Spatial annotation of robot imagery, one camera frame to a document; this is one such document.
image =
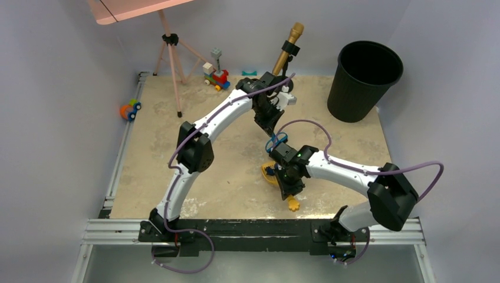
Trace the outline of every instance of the trash bin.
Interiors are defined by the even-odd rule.
[[[347,44],[338,55],[329,112],[344,122],[361,121],[402,74],[401,59],[388,47],[371,41]]]

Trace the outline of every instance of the marble-patterned board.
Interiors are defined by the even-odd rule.
[[[231,76],[234,85],[240,76]],[[295,119],[312,119],[330,132],[333,145],[329,154],[352,162],[382,166],[390,161],[387,145],[374,110],[361,122],[336,120],[326,102],[333,77],[297,76],[293,94],[297,105],[289,106],[278,126]],[[202,77],[180,85],[184,116],[177,118],[171,77],[148,77],[141,102],[143,108],[134,122],[123,163],[111,218],[145,219],[161,201],[174,171],[168,160],[177,142],[179,126],[194,122],[223,101],[229,91],[217,92]],[[299,149],[307,144],[323,149],[325,134],[309,123],[285,129],[289,144]],[[191,188],[181,217],[198,219],[324,218],[343,205],[366,199],[353,190],[332,182],[306,179],[306,188],[297,196],[298,212],[288,210],[277,187],[264,181],[261,164],[270,161],[264,145],[268,136],[255,124],[254,112],[245,113],[218,137],[213,150],[215,160]]]

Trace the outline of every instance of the gray wall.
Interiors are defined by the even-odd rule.
[[[445,163],[418,205],[438,282],[500,277],[500,2],[417,1],[389,46],[402,80],[380,103],[392,158]],[[423,191],[436,168],[409,174]]]
[[[68,282],[134,74],[85,1],[2,1],[0,281]]]
[[[165,9],[172,32],[210,58],[222,49],[221,64],[229,72],[254,68],[270,71],[295,21],[305,26],[297,45],[301,51],[290,65],[300,74],[333,74],[337,54],[349,42],[386,43],[410,0],[195,0]],[[152,71],[164,34],[157,13],[115,24],[127,58],[136,71]],[[196,57],[179,47],[188,73]],[[163,63],[160,73],[170,73]]]

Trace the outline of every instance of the lego toy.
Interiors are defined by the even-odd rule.
[[[125,120],[131,122],[136,118],[137,111],[141,109],[141,102],[131,99],[127,105],[120,108],[120,115]]]
[[[221,70],[221,62],[219,61],[219,57],[222,55],[222,51],[219,48],[212,49],[210,52],[212,57],[217,62],[217,69],[214,70],[213,65],[210,63],[205,63],[203,65],[203,74],[205,76],[205,84],[206,85],[215,85],[215,90],[226,90],[230,83],[228,81],[228,71]]]

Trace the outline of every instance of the microphone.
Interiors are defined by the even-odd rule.
[[[288,42],[295,44],[297,39],[302,35],[302,32],[304,32],[304,25],[296,22],[294,27],[290,30],[290,36],[288,37]],[[273,75],[279,75],[279,72],[283,68],[283,65],[288,59],[288,56],[290,54],[286,51],[281,51],[281,54],[279,55],[278,61],[276,61],[276,64],[274,65],[274,68],[272,69],[272,74]]]

